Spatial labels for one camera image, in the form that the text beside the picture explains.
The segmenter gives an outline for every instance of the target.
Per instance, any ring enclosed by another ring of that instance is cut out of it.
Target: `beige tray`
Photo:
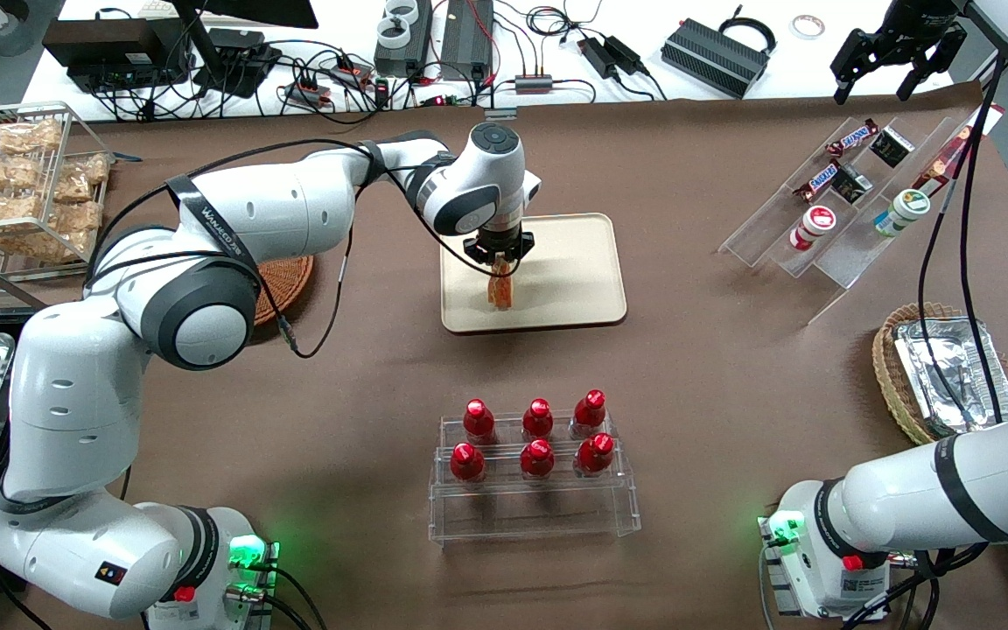
[[[613,223],[599,213],[528,216],[535,248],[512,275],[513,306],[488,303],[488,275],[440,251],[440,323],[452,334],[615,324],[628,311]],[[461,252],[468,236],[446,236]]]

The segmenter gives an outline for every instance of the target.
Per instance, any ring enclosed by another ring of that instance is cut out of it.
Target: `brown table covering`
[[[333,630],[759,629],[757,515],[796,481],[835,478],[911,446],[885,411],[869,348],[885,316],[915,299],[931,220],[900,236],[811,327],[804,323],[830,287],[754,274],[716,250],[845,116],[927,125],[967,116],[979,98],[965,85],[908,104],[860,97],[843,108],[829,101],[524,108],[510,124],[527,166],[543,178],[532,211],[611,216],[629,304],[623,324],[448,334],[436,246],[395,187],[376,184],[357,209],[341,316],[316,359],[300,362],[264,335],[216,371],[151,363],[129,500],[237,507],[260,533],[282,541],[282,565],[307,584]],[[480,110],[428,109],[377,116],[336,138],[425,128],[460,150],[481,120]],[[99,131],[112,148],[145,159],[117,167],[111,216],[164,176],[219,156],[344,130],[293,116]],[[977,183],[972,282],[980,318],[1008,356],[1008,174],[991,143]],[[129,224],[173,223],[168,201],[148,208]],[[958,304],[957,221],[946,228],[928,297]],[[295,312],[304,348],[332,307],[340,252],[325,260],[307,306]],[[39,295],[74,297],[48,287]],[[564,407],[592,387],[608,392],[636,471],[639,533],[445,551],[427,540],[439,415],[474,395],[499,411],[536,395]],[[1008,627],[1008,547],[941,584],[936,629]],[[58,630],[137,626],[30,591],[25,601]],[[282,593],[301,605],[288,587]],[[275,625],[288,620],[276,617]],[[3,597],[0,627],[30,627]]]

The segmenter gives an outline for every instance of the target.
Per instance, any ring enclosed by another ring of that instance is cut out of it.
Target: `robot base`
[[[844,569],[843,559],[824,542],[815,526],[815,494],[823,486],[818,481],[796,483],[780,498],[776,512],[760,520],[760,530],[766,542],[780,529],[791,529],[795,534],[788,545],[767,551],[772,591],[780,614],[848,619],[888,589],[889,563],[873,570]],[[777,563],[781,571],[773,575]],[[885,613],[885,609],[879,609],[868,621],[880,621]]]
[[[252,587],[273,590],[273,582],[267,583],[266,574],[253,574],[232,566],[232,541],[240,537],[255,537],[251,523],[243,514],[232,507],[210,507],[209,515],[220,527],[220,549],[216,563],[209,572],[209,578],[197,588],[196,597],[190,602],[159,602],[147,611],[147,625],[150,630],[265,630],[264,622],[269,622],[268,614],[252,615],[252,609],[261,605],[237,602],[224,598],[224,591],[233,584],[249,584]],[[277,562],[277,545],[265,546],[262,561]]]

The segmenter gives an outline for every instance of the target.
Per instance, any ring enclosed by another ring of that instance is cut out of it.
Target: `red bottle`
[[[571,418],[571,438],[586,439],[599,431],[605,421],[605,392],[594,389],[575,404]]]
[[[523,440],[546,438],[551,434],[551,427],[554,426],[554,418],[551,415],[551,406],[542,398],[531,401],[531,406],[523,412]]]
[[[586,439],[575,454],[575,474],[578,476],[597,476],[613,463],[613,436],[599,433]]]
[[[480,398],[469,400],[465,406],[465,418],[461,423],[465,425],[465,435],[469,444],[476,444],[477,447],[496,444],[496,418],[493,417],[493,412],[488,410],[484,400]]]
[[[449,472],[459,481],[477,483],[485,480],[485,456],[472,444],[462,443],[454,448],[449,459]]]
[[[546,479],[554,470],[554,451],[545,439],[535,439],[520,452],[520,470],[523,478]]]

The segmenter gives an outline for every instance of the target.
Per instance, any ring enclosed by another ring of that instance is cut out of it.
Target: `green led light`
[[[267,553],[267,542],[255,534],[239,535],[229,543],[229,563],[238,566],[249,566],[253,562],[263,561]]]

